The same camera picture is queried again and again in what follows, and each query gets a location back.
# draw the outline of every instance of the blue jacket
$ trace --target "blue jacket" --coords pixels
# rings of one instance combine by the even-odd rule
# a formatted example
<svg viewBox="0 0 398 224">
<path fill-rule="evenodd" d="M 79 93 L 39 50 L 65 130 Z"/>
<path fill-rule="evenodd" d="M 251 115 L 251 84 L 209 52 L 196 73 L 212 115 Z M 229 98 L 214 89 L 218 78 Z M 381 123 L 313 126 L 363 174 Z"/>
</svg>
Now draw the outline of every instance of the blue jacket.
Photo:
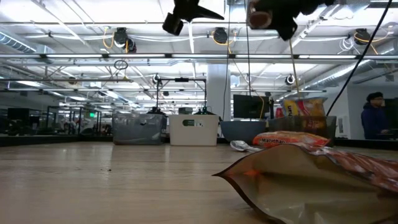
<svg viewBox="0 0 398 224">
<path fill-rule="evenodd" d="M 382 130 L 388 129 L 388 122 L 382 108 L 375 108 L 370 103 L 366 103 L 363 106 L 361 119 L 365 139 L 383 139 L 380 134 Z"/>
</svg>

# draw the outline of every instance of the crinkled plastic bag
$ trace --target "crinkled plastic bag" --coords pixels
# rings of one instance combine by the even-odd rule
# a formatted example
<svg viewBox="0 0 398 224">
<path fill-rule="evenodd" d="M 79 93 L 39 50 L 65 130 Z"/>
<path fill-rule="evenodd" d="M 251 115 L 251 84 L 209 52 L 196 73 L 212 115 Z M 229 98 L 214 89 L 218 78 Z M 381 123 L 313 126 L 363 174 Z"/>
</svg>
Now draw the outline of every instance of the crinkled plastic bag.
<svg viewBox="0 0 398 224">
<path fill-rule="evenodd" d="M 270 148 L 285 143 L 306 143 L 316 146 L 326 146 L 329 139 L 310 133 L 294 131 L 276 131 L 273 133 L 261 133 L 253 139 L 253 145 Z"/>
<path fill-rule="evenodd" d="M 398 162 L 281 144 L 248 155 L 215 176 L 276 223 L 398 223 Z"/>
</svg>

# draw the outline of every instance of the white box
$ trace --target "white box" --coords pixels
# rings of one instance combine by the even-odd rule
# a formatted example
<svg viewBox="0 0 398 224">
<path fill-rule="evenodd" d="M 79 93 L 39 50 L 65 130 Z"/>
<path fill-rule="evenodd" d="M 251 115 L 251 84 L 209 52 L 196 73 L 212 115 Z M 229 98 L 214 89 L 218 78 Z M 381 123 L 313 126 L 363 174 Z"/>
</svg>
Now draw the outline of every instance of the white box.
<svg viewBox="0 0 398 224">
<path fill-rule="evenodd" d="M 169 121 L 172 146 L 217 145 L 218 115 L 170 115 Z"/>
</svg>

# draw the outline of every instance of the gray bin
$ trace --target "gray bin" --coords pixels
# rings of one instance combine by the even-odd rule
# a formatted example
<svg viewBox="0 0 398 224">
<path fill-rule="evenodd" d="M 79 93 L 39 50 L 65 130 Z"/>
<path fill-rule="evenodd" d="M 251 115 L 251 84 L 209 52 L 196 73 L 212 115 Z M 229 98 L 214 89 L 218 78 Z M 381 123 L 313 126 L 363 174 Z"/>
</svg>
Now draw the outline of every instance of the gray bin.
<svg viewBox="0 0 398 224">
<path fill-rule="evenodd" d="M 328 146 L 334 146 L 336 136 L 335 116 L 286 116 L 284 118 L 272 119 L 269 121 L 269 131 L 296 131 L 316 134 L 330 139 Z"/>
<path fill-rule="evenodd" d="M 244 141 L 248 144 L 252 144 L 253 139 L 267 129 L 265 121 L 222 121 L 220 125 L 227 141 Z"/>
<path fill-rule="evenodd" d="M 160 114 L 113 114 L 115 145 L 163 144 L 167 118 Z"/>
</svg>

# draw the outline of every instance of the dark hair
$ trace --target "dark hair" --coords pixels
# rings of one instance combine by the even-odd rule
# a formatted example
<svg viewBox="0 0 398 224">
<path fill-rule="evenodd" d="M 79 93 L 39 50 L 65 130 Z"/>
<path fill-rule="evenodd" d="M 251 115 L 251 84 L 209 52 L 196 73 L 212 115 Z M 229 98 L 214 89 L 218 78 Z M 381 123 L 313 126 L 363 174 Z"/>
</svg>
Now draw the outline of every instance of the dark hair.
<svg viewBox="0 0 398 224">
<path fill-rule="evenodd" d="M 383 94 L 381 92 L 371 93 L 368 95 L 368 97 L 366 97 L 366 101 L 370 103 L 371 100 L 373 100 L 377 97 L 383 97 Z"/>
</svg>

